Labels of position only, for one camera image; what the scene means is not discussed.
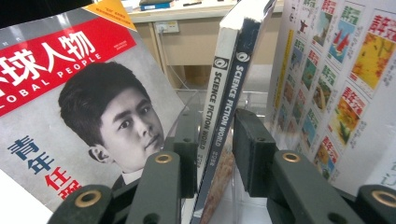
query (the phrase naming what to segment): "white book spine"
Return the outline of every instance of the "white book spine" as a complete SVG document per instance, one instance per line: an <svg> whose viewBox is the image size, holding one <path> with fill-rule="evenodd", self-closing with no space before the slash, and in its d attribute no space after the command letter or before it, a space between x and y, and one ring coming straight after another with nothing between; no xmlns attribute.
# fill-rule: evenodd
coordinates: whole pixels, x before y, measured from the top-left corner
<svg viewBox="0 0 396 224"><path fill-rule="evenodd" d="M197 153L198 190L201 186L203 173L206 167L207 155L210 150L216 121L219 116L221 98L230 71L237 37L238 30L220 27L200 129L200 142ZM192 199L186 199L182 214L183 224L190 223L196 199L197 195Z"/></svg>

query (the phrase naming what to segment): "electrical outlet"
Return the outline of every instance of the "electrical outlet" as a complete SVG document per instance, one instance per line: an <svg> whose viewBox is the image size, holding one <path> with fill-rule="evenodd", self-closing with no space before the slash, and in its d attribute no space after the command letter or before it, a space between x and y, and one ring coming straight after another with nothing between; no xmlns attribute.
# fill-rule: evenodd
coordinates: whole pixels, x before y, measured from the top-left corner
<svg viewBox="0 0 396 224"><path fill-rule="evenodd" d="M178 33L177 21L156 21L157 33Z"/></svg>

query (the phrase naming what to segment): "magazine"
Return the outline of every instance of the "magazine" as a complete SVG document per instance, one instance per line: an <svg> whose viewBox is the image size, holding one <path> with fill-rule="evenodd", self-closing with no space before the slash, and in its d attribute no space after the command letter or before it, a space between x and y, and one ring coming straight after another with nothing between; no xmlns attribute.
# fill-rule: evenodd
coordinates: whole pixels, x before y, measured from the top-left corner
<svg viewBox="0 0 396 224"><path fill-rule="evenodd" d="M184 104L122 3L0 36L0 169L51 211L82 186L137 179Z"/></svg>
<svg viewBox="0 0 396 224"><path fill-rule="evenodd" d="M393 1L285 2L265 126L336 188L396 189Z"/></svg>

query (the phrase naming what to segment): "book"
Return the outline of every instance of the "book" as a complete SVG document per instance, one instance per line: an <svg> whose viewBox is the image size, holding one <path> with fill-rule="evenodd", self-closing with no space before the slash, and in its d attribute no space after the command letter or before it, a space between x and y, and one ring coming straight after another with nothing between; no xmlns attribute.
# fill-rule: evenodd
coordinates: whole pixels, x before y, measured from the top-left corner
<svg viewBox="0 0 396 224"><path fill-rule="evenodd" d="M389 0L285 1L265 126L350 196L396 189L394 22Z"/></svg>
<svg viewBox="0 0 396 224"><path fill-rule="evenodd" d="M169 7L172 7L173 4L174 4L174 2L172 1L172 2L166 2L166 3L141 5L140 10L147 11L147 10L153 10L153 9L169 8Z"/></svg>
<svg viewBox="0 0 396 224"><path fill-rule="evenodd" d="M230 71L231 62L239 29L242 26L242 17L237 12L246 1L236 3L219 23L219 35L210 70L208 89L205 97L201 128L199 132L199 146L197 150L197 187L201 186L207 155L213 138L216 120L219 116L219 105L224 91L225 82ZM192 199L186 199L183 205L182 223L191 222L197 194Z"/></svg>
<svg viewBox="0 0 396 224"><path fill-rule="evenodd" d="M210 221L221 199L224 197L224 190L233 176L234 161L233 132L230 129L219 155L218 168L213 176L210 191L206 197L205 207L201 215L201 223L208 223Z"/></svg>
<svg viewBox="0 0 396 224"><path fill-rule="evenodd" d="M121 2L0 36L0 169L50 211L82 186L137 179L184 104Z"/></svg>
<svg viewBox="0 0 396 224"><path fill-rule="evenodd" d="M276 1L274 0L249 1L247 6L243 8L244 10L239 12L243 15L243 23L235 45L235 54L225 84L223 97L221 98L219 116L209 148L208 162L205 166L191 223L200 223L201 216L197 211L202 211L205 207L207 195L212 186L213 176L218 168L220 154L232 125L233 114L238 105L258 39L264 34L265 22L271 18L275 3Z"/></svg>

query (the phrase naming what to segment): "man's black hair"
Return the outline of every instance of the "man's black hair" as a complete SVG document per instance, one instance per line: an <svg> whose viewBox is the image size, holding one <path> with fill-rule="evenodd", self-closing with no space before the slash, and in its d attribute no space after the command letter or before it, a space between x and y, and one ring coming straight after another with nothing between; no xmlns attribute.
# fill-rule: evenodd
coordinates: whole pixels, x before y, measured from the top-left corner
<svg viewBox="0 0 396 224"><path fill-rule="evenodd" d="M101 117L108 103L128 88L139 90L150 101L130 69L119 63L91 63L64 85L58 100L61 117L88 146L103 145Z"/></svg>

